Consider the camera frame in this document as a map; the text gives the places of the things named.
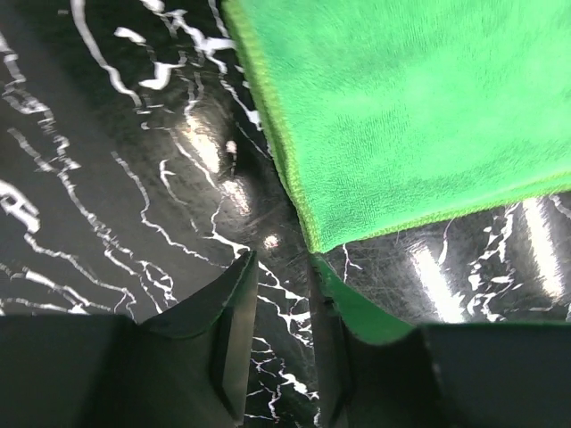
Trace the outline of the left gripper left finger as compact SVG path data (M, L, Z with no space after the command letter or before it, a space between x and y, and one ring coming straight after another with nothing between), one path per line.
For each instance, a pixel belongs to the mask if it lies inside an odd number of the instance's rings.
M4 427L237 427L244 421L257 255L143 323L5 316Z

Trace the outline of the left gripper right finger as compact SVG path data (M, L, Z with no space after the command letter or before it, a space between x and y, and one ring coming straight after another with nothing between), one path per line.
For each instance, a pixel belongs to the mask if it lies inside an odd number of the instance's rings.
M567 323L410 325L310 258L326 427L567 427Z

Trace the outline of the green microfiber towel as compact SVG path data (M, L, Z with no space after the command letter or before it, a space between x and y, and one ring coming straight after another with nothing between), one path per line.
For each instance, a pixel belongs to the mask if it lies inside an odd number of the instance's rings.
M570 320L567 1L226 1L349 325Z

